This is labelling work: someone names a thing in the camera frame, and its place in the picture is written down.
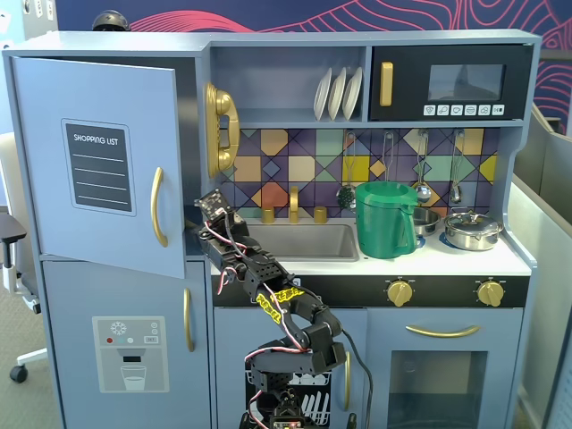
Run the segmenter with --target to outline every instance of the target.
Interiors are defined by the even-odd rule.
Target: microwave buttons
[[[497,116],[504,114],[504,105],[494,105],[492,107],[492,114]]]
[[[476,105],[466,105],[465,116],[475,116],[475,115],[476,115]]]
[[[491,114],[491,105],[479,105],[479,116],[488,116]]]
[[[463,105],[452,105],[450,107],[451,116],[462,116],[463,115]]]
[[[438,105],[437,106],[438,116],[449,116],[449,106],[448,105]]]
[[[423,116],[435,116],[435,105],[425,105]]]

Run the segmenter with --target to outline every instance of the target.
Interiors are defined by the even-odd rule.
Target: cabinet door
[[[41,251],[183,278],[174,70],[33,58],[13,67]]]
[[[366,311],[335,309],[333,313],[352,336],[363,358],[366,354]],[[214,334],[218,425],[220,429],[238,427],[248,400],[256,393],[244,357],[284,334],[260,308],[216,308]],[[361,416],[364,372],[345,337],[341,335],[336,340],[343,342],[350,354],[348,378],[346,367],[339,366],[315,377],[295,374],[290,384],[298,392],[306,416],[313,417],[320,426],[341,429],[346,427],[349,413]],[[347,408],[346,380],[350,383]]]
[[[373,427],[504,427],[522,309],[380,308],[368,316]]]
[[[187,280],[82,262],[43,267],[68,429],[210,427],[202,263],[187,264]]]

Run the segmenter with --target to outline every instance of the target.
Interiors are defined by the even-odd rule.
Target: colorful tile backsplash
[[[393,139],[386,138],[384,145],[386,131]],[[244,217],[260,217],[267,206],[275,207],[276,217],[288,217],[292,186],[299,188],[300,217],[311,217],[316,206],[327,207],[329,217],[353,217],[336,198],[348,178],[356,186],[384,180],[414,185],[417,166],[425,160],[425,182],[433,196],[424,206],[442,215],[455,206],[488,212],[499,129],[466,129],[464,146],[458,139],[454,156],[453,129],[428,133],[425,153],[417,129],[242,130],[234,166],[221,174],[221,190]],[[459,204],[449,201],[454,172],[463,198]]]

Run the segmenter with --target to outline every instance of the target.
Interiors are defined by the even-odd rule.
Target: robotic arm
[[[207,219],[198,229],[201,248],[222,273],[218,293],[225,285],[242,287],[286,334],[245,358],[258,389],[251,402],[257,401],[268,425],[254,420],[271,429],[317,427],[302,415],[288,384],[293,373],[321,374],[345,363],[343,344],[334,341],[343,331],[340,321],[311,290],[296,286],[294,276],[249,237],[246,222],[219,189],[202,197],[198,205]],[[301,316],[310,325],[300,328],[292,315]],[[240,429],[248,427],[245,414]],[[347,427],[356,427],[354,414]]]

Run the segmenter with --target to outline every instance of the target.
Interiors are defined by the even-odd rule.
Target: silver pot
[[[427,207],[415,207],[413,211],[413,224],[417,237],[427,237],[435,232],[441,215]]]
[[[489,250],[497,244],[503,229],[490,216],[476,213],[455,213],[445,218],[447,241],[464,250]]]

